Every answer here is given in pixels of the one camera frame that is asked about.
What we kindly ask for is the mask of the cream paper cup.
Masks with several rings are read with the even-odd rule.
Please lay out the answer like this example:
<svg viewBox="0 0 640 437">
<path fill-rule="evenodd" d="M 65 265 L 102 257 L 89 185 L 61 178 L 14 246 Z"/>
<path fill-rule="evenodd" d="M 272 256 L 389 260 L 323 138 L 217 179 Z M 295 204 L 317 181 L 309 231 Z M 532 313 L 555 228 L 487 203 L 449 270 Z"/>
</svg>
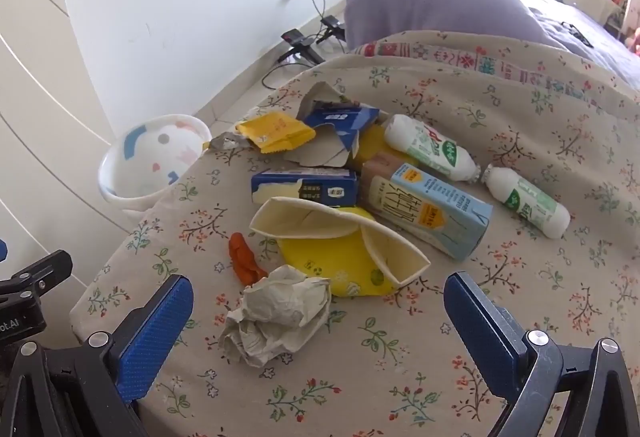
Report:
<svg viewBox="0 0 640 437">
<path fill-rule="evenodd" d="M 421 277 L 430 260 L 367 211 L 276 197 L 250 230 L 277 243 L 285 264 L 331 281 L 336 296 L 386 296 Z"/>
</svg>

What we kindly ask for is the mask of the blue small carton box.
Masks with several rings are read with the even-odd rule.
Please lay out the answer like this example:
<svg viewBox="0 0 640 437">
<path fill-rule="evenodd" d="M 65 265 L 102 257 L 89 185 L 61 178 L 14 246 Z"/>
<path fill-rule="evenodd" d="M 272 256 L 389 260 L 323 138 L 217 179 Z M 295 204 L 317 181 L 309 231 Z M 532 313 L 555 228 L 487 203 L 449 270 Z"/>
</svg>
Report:
<svg viewBox="0 0 640 437">
<path fill-rule="evenodd" d="M 252 202 L 264 204 L 276 197 L 308 200 L 332 208 L 355 206 L 358 177 L 344 168 L 291 168 L 263 171 L 250 179 Z"/>
</svg>

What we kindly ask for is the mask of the black device stand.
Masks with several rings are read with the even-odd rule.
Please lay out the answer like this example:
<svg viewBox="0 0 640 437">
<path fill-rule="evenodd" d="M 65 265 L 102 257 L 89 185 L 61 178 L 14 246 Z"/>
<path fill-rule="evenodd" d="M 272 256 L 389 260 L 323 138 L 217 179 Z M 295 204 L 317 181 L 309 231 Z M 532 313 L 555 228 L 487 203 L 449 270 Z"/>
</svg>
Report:
<svg viewBox="0 0 640 437">
<path fill-rule="evenodd" d="M 314 41 L 317 45 L 335 38 L 339 43 L 346 43 L 344 24 L 334 15 L 327 15 L 320 19 L 320 29 Z"/>
<path fill-rule="evenodd" d="M 284 32 L 281 38 L 290 46 L 290 49 L 277 59 L 278 64 L 282 64 L 286 59 L 295 56 L 306 60 L 312 66 L 323 64 L 324 59 L 312 47 L 314 45 L 314 39 L 311 36 L 305 36 L 299 30 L 291 29 Z"/>
</svg>

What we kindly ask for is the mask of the black device stand right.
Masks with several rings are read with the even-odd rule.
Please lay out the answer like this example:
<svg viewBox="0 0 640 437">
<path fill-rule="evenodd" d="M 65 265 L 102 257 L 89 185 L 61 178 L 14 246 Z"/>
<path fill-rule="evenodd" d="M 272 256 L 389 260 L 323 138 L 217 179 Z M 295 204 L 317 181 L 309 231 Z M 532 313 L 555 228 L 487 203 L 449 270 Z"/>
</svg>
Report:
<svg viewBox="0 0 640 437">
<path fill-rule="evenodd" d="M 344 24 L 334 15 L 327 15 L 320 19 L 320 29 L 314 41 L 317 45 L 335 38 L 339 43 L 346 43 Z"/>
</svg>

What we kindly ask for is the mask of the white patterned trash bin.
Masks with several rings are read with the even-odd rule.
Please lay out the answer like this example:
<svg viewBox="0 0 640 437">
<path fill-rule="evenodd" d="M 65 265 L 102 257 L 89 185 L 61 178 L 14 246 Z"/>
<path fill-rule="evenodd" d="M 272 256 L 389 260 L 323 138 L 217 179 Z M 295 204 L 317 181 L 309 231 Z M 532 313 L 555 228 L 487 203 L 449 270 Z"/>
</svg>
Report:
<svg viewBox="0 0 640 437">
<path fill-rule="evenodd" d="M 186 114 L 159 116 L 131 128 L 101 161 L 98 186 L 103 199 L 137 223 L 211 140 L 208 126 Z"/>
</svg>

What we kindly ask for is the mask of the yellow snack wrapper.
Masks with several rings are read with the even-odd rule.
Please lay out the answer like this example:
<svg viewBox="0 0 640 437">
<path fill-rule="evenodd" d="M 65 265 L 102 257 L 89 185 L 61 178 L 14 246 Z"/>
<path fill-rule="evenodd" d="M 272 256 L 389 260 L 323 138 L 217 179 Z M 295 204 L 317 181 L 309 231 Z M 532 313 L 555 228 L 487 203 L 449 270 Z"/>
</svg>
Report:
<svg viewBox="0 0 640 437">
<path fill-rule="evenodd" d="M 235 129 L 264 154 L 292 151 L 316 137 L 313 128 L 281 111 L 256 116 Z"/>
</svg>

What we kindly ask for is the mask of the white paper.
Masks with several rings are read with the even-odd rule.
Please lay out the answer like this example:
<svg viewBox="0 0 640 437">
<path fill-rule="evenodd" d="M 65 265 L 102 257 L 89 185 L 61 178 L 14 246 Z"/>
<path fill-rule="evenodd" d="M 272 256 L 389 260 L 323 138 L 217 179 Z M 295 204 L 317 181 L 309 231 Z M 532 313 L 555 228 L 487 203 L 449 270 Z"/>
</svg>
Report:
<svg viewBox="0 0 640 437">
<path fill-rule="evenodd" d="M 227 358 L 261 368 L 303 348 L 328 320 L 331 301 L 330 279 L 283 265 L 244 290 L 218 345 Z"/>
</svg>

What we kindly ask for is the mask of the black device stand left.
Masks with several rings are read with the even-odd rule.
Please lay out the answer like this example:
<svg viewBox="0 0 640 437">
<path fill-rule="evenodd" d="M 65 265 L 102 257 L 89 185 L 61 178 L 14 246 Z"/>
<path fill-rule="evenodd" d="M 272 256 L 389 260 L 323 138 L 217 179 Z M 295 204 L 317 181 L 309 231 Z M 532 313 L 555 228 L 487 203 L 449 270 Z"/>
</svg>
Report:
<svg viewBox="0 0 640 437">
<path fill-rule="evenodd" d="M 306 60 L 312 66 L 323 64 L 324 59 L 312 47 L 314 45 L 314 39 L 311 36 L 305 36 L 299 30 L 291 29 L 284 32 L 281 38 L 290 46 L 290 49 L 277 59 L 278 64 L 282 64 L 286 59 L 295 56 Z"/>
</svg>

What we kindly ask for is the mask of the light blue milk carton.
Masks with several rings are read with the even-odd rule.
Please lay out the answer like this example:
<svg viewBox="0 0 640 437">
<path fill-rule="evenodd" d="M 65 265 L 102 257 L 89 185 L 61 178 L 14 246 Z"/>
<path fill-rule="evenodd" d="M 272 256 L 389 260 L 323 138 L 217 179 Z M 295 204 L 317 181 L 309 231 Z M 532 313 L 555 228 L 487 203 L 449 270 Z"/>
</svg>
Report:
<svg viewBox="0 0 640 437">
<path fill-rule="evenodd" d="M 384 152 L 362 164 L 362 206 L 456 261 L 482 241 L 492 206 Z"/>
</svg>

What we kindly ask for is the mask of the torn blue cardboard box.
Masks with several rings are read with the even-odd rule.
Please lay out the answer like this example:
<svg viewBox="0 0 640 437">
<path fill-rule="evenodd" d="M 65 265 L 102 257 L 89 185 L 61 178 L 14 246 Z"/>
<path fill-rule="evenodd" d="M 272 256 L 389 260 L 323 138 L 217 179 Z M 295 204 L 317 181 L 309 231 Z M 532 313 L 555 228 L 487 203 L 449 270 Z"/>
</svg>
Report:
<svg viewBox="0 0 640 437">
<path fill-rule="evenodd" d="M 361 133 L 379 115 L 378 108 L 351 101 L 327 82 L 318 82 L 306 93 L 296 116 L 314 131 L 314 138 L 283 159 L 304 168 L 344 168 L 359 151 Z"/>
</svg>

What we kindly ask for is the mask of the white yogurt bottle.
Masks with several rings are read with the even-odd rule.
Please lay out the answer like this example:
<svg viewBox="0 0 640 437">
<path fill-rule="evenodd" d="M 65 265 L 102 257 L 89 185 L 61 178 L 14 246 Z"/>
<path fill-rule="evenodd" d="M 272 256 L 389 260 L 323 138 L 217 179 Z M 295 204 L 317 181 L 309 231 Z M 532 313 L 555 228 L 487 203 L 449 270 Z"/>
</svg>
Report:
<svg viewBox="0 0 640 437">
<path fill-rule="evenodd" d="M 570 213 L 560 202 L 539 189 L 512 168 L 488 165 L 482 183 L 507 209 L 518 214 L 547 238 L 562 238 L 570 224 Z"/>
<path fill-rule="evenodd" d="M 393 149 L 408 154 L 453 182 L 475 183 L 480 178 L 480 167 L 468 151 L 410 116 L 394 114 L 386 124 L 384 137 Z"/>
</svg>

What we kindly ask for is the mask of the purple blanket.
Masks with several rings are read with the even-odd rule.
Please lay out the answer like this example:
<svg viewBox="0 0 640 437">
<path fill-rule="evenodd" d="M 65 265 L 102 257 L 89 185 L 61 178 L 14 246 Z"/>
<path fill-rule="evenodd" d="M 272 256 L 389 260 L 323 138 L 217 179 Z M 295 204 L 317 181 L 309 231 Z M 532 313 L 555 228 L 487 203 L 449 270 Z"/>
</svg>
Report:
<svg viewBox="0 0 640 437">
<path fill-rule="evenodd" d="M 639 57 L 581 10 L 555 0 L 346 0 L 349 48 L 404 31 L 487 34 L 566 49 L 639 76 Z"/>
</svg>

